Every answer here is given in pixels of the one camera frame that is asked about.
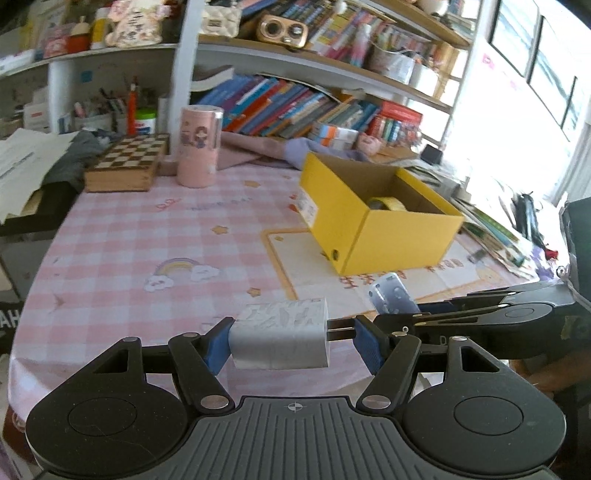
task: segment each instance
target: pink fabric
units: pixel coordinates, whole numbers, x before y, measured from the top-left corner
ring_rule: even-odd
[[[17,414],[26,419],[35,403],[122,337],[164,344],[180,333],[205,333],[249,303],[285,300],[261,231],[304,226],[290,209],[298,180],[299,172],[244,165],[218,172],[216,184],[201,190],[158,177],[145,193],[83,193],[22,313],[9,373]],[[219,274],[194,282],[178,271],[174,287],[146,291],[147,280],[173,258]],[[350,340],[331,347],[330,368],[236,371],[229,361],[218,378],[238,400],[318,395],[368,376]],[[174,391],[167,376],[151,377]]]

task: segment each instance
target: plush toy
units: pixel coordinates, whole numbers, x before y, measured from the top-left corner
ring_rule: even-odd
[[[359,134],[357,137],[357,150],[365,153],[368,157],[373,157],[382,148],[383,140],[370,137],[366,134]]]
[[[140,47],[162,41],[160,22],[168,16],[170,7],[163,0],[116,0],[109,19],[117,23],[105,43],[109,47]]]

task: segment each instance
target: window frame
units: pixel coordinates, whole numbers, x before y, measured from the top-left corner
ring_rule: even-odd
[[[542,36],[542,28],[543,28],[544,22],[548,22],[548,27],[552,29],[552,24],[550,24],[548,19],[544,15],[541,14],[540,7],[538,7],[538,4],[535,2],[535,0],[533,0],[533,1],[535,3],[536,8],[537,8],[537,17],[536,17],[536,21],[535,21],[533,42],[530,47],[530,52],[529,52],[528,61],[527,61],[527,65],[525,67],[524,74],[522,74],[518,70],[518,68],[509,61],[509,59],[504,55],[504,53],[501,50],[499,50],[492,42],[492,39],[495,35],[496,27],[497,27],[497,24],[499,21],[499,13],[501,11],[501,4],[502,4],[503,0],[496,0],[494,15],[492,17],[492,23],[491,23],[490,32],[489,32],[489,35],[487,38],[487,42],[503,58],[503,60],[505,60],[511,66],[511,68],[513,68],[515,70],[515,72],[525,80],[528,87],[534,92],[534,94],[536,95],[538,100],[542,103],[542,105],[544,105],[544,107],[548,111],[548,114],[550,115],[552,120],[560,127],[560,130],[563,133],[563,135],[565,136],[566,140],[568,142],[571,142],[572,140],[569,138],[569,136],[564,131],[564,123],[566,122],[568,112],[569,112],[569,109],[571,107],[572,100],[573,100],[574,89],[575,89],[576,83],[579,78],[575,74],[573,74],[573,79],[570,84],[570,93],[569,93],[569,96],[568,96],[568,99],[566,102],[566,107],[564,109],[564,112],[562,113],[560,120],[557,120],[556,118],[554,118],[554,115],[552,114],[552,112],[550,111],[548,106],[545,104],[545,102],[539,96],[538,92],[536,92],[535,89],[531,86],[531,77],[534,73],[534,67],[536,64],[538,53],[540,51],[540,40],[541,40],[541,36]]]

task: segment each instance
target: chess board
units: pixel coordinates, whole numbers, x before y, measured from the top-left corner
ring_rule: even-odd
[[[145,192],[168,151],[168,134],[127,137],[85,172],[88,192]]]

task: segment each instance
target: blue gripper pad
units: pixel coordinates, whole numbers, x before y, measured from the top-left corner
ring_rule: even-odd
[[[355,345],[369,373],[377,374],[385,361],[379,352],[378,339],[357,318],[355,319],[353,345]]]
[[[207,344],[207,352],[203,355],[203,361],[205,361],[210,372],[214,375],[220,373],[220,370],[228,361],[228,358],[230,358],[230,343],[228,341],[228,336],[232,325],[233,322],[229,322],[223,325],[223,327],[217,332],[214,332],[212,329],[210,333],[213,335],[210,336],[209,333],[206,335],[209,337],[209,342]]]

